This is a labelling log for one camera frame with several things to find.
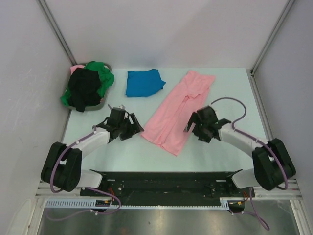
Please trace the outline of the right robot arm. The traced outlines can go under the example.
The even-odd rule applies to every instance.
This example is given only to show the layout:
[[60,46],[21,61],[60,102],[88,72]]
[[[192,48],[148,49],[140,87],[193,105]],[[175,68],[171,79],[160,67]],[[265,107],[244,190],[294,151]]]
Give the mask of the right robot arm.
[[238,196],[243,188],[261,186],[271,191],[288,188],[287,183],[295,176],[296,169],[289,153],[280,139],[263,140],[235,128],[223,118],[218,119],[215,110],[206,106],[191,114],[184,129],[192,132],[199,140],[209,143],[212,139],[226,142],[252,158],[253,168],[238,170],[230,175],[231,181],[225,184],[230,196]]

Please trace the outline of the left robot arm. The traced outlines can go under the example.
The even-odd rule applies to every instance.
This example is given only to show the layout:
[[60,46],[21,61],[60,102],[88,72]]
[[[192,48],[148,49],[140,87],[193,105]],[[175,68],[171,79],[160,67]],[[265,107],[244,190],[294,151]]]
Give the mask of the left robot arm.
[[104,195],[108,190],[108,183],[102,180],[101,173],[83,170],[82,160],[117,138],[124,141],[143,131],[134,113],[114,107],[110,115],[93,126],[88,135],[72,144],[53,143],[41,172],[41,180],[49,184],[53,193],[91,188],[96,195]]

